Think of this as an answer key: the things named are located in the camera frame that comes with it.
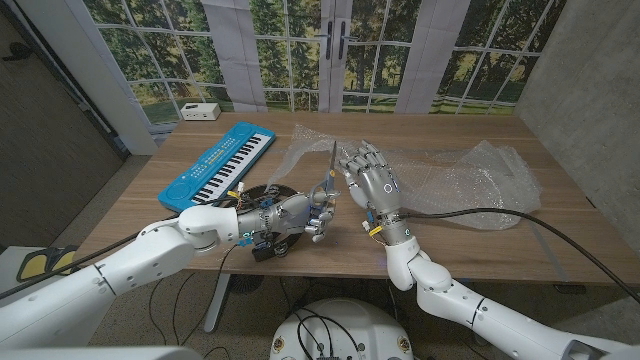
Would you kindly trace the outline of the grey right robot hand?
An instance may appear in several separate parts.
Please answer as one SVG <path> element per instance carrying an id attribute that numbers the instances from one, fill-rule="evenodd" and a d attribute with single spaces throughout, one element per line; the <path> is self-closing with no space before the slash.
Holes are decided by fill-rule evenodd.
<path id="1" fill-rule="evenodd" d="M 381 152 L 366 140 L 357 153 L 339 161 L 353 200 L 378 215 L 397 212 L 401 195 L 396 176 Z"/>

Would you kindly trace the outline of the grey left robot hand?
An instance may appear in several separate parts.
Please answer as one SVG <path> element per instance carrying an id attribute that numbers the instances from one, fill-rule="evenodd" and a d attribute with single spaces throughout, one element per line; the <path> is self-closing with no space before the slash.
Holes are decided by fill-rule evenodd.
<path id="1" fill-rule="evenodd" d="M 326 230 L 335 214 L 339 190 L 326 184 L 318 184 L 309 193 L 291 196 L 276 207 L 276 231 L 284 234 L 302 232 L 312 236 L 317 243 L 325 238 Z"/>

